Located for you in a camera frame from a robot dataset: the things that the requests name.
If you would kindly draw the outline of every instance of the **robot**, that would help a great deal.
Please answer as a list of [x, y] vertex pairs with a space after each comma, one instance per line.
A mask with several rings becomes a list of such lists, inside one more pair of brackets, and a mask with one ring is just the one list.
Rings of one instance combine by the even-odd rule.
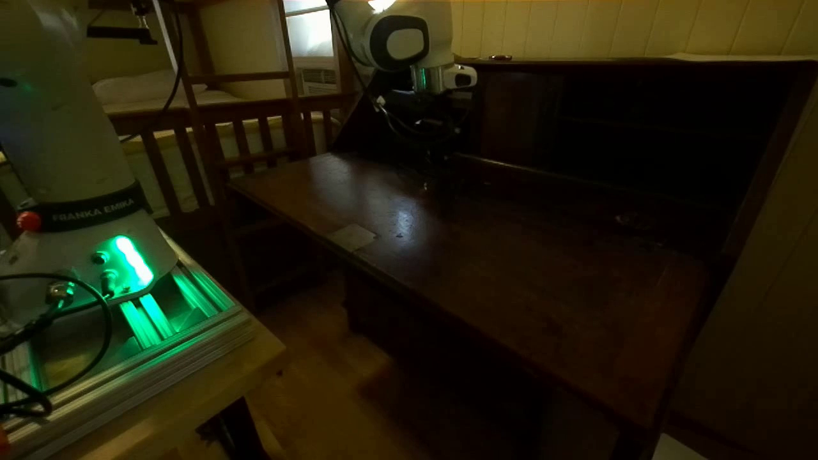
[[[116, 298], [149, 291], [177, 254], [82, 70], [82, 37], [76, 3], [0, 0], [0, 145], [30, 193], [0, 276], [58, 272]], [[54, 307], [48, 284], [0, 286], [0, 335]]]
[[[18, 215], [22, 231], [0, 254], [0, 353], [66, 302], [102, 298], [128, 317], [134, 302], [180, 267], [82, 70], [80, 7], [76, 0], [0, 0], [0, 145], [30, 193]], [[471, 65], [453, 63], [448, 0], [378, 7], [333, 0], [330, 7], [360, 65], [410, 76], [410, 87], [365, 87], [383, 118], [394, 120], [396, 104], [475, 83]], [[185, 298], [204, 311], [194, 294]]]

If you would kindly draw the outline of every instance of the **window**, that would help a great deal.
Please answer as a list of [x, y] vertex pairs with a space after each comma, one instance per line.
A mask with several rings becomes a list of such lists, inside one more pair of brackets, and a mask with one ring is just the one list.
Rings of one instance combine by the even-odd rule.
[[325, 0], [283, 0], [300, 93], [337, 92], [333, 19]]

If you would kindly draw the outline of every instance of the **wooden desk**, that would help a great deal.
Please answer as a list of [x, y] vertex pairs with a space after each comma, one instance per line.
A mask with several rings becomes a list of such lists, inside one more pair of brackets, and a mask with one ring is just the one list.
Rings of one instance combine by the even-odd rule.
[[93, 436], [68, 445], [62, 456], [159, 456], [187, 441], [197, 426], [215, 417], [227, 417], [234, 424], [231, 417], [246, 408], [243, 396], [260, 376], [274, 373], [275, 357], [283, 353], [283, 344], [263, 325], [250, 322], [256, 331], [247, 341], [117, 417]]
[[232, 188], [479, 346], [610, 413], [629, 438], [618, 455], [651, 447], [707, 291], [698, 258], [480, 193], [445, 210], [417, 175], [352, 156]]

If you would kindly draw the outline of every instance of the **desk surface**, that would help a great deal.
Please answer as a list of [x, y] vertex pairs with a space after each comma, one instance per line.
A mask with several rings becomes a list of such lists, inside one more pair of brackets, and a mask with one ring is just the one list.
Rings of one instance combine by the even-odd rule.
[[[537, 377], [654, 432], [698, 322], [706, 266], [491, 196], [463, 193], [443, 210], [420, 188], [411, 173], [333, 152], [234, 180], [237, 193]], [[337, 243], [351, 226], [373, 240]]]

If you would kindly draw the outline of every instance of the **wooden floor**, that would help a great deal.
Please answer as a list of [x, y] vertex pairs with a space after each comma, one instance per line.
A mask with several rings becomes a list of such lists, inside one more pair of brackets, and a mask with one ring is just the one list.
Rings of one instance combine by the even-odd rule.
[[343, 284], [270, 302], [257, 317], [289, 346], [287, 371], [250, 394], [289, 460], [503, 460], [512, 436], [458, 394], [352, 335]]

